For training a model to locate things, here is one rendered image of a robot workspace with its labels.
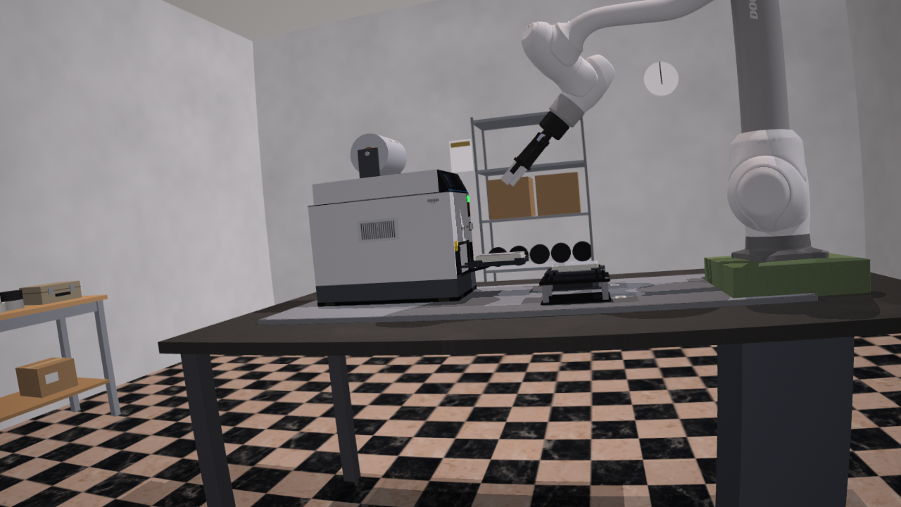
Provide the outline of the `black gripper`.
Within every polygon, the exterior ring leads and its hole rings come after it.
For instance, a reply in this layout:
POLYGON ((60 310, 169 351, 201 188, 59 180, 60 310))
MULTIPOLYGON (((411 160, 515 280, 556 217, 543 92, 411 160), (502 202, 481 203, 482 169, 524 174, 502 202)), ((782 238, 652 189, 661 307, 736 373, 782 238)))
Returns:
POLYGON ((548 146, 550 144, 550 138, 554 137, 555 140, 560 140, 561 136, 563 136, 566 133, 567 129, 569 129, 569 126, 565 124, 565 122, 561 120, 559 116, 555 115, 551 111, 549 111, 549 113, 545 115, 543 120, 541 120, 540 124, 538 125, 543 128, 543 132, 538 132, 538 134, 532 139, 530 144, 528 144, 528 146, 524 150, 522 150, 522 153, 518 157, 514 158, 515 162, 510 166, 510 169, 506 171, 504 176, 500 177, 500 180, 502 180, 506 185, 510 184, 514 186, 516 182, 520 180, 521 176, 524 175, 525 171, 531 170, 530 167, 532 165, 532 161, 536 161, 538 155, 543 153, 546 145, 548 146))

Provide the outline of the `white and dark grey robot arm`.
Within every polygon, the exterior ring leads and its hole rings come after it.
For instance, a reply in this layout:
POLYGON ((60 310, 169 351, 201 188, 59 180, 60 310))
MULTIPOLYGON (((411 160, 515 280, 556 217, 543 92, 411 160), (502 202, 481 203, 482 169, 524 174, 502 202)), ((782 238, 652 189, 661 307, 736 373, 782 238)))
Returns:
MULTIPOLYGON (((681 18, 712 1, 612 4, 567 23, 529 25, 522 48, 561 89, 550 111, 574 127, 610 87, 615 76, 610 62, 600 55, 580 56, 590 33, 681 18)), ((802 140, 789 127, 779 0, 731 0, 731 12, 741 134, 730 145, 727 198, 746 225, 745 249, 731 257, 758 263, 829 258, 829 251, 813 248, 810 241, 807 166, 802 140)))

